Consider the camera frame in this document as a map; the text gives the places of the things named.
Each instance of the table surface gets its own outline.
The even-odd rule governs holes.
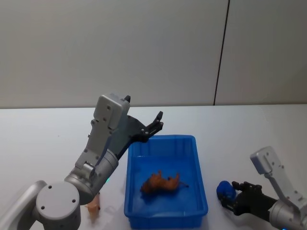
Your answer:
[[[271,230],[252,215],[240,217],[223,209],[216,197],[222,180],[261,184],[277,198],[271,184],[258,175],[250,154],[271,145],[285,165],[293,186],[307,195],[307,105],[140,107],[129,114],[144,124],[164,112],[159,134],[194,135],[209,205],[204,230]],[[73,168],[91,130],[93,108],[0,110],[0,210],[25,185],[37,180],[62,181]],[[81,207],[80,230],[128,230],[124,216],[127,153],[101,190],[99,219],[92,225]],[[36,222],[32,230],[42,230]]]

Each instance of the robotic arm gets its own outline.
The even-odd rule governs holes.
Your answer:
[[[77,230],[80,205],[92,201],[129,145],[147,142],[163,127],[162,112],[144,126],[127,115],[129,108],[129,96],[100,96],[87,145],[71,173],[64,182],[47,185],[38,181],[31,185],[0,219],[0,229],[29,230],[37,220],[45,230]]]
[[[221,182],[217,196],[222,206],[237,216],[251,213],[281,230],[307,230],[307,199],[293,188],[274,149],[260,149],[250,159],[258,173],[270,180],[279,200],[264,195],[260,185]]]

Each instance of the blue container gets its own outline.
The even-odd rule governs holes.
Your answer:
[[[188,188],[150,197],[140,192],[152,173],[175,177]],[[195,228],[208,213],[205,190],[193,136],[153,136],[129,147],[125,215],[133,229]]]

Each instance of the orange toy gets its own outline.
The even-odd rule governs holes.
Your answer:
[[[100,210],[100,193],[98,193],[94,199],[88,203],[85,207],[87,208],[88,212],[90,213],[91,221],[94,223],[95,220],[98,218],[99,210]]]
[[[143,183],[140,191],[145,194],[153,194],[157,191],[175,191],[180,184],[188,187],[187,184],[179,181],[179,173],[177,173],[176,178],[168,177],[168,179],[162,178],[161,170],[158,171],[158,175],[152,174],[150,178]]]

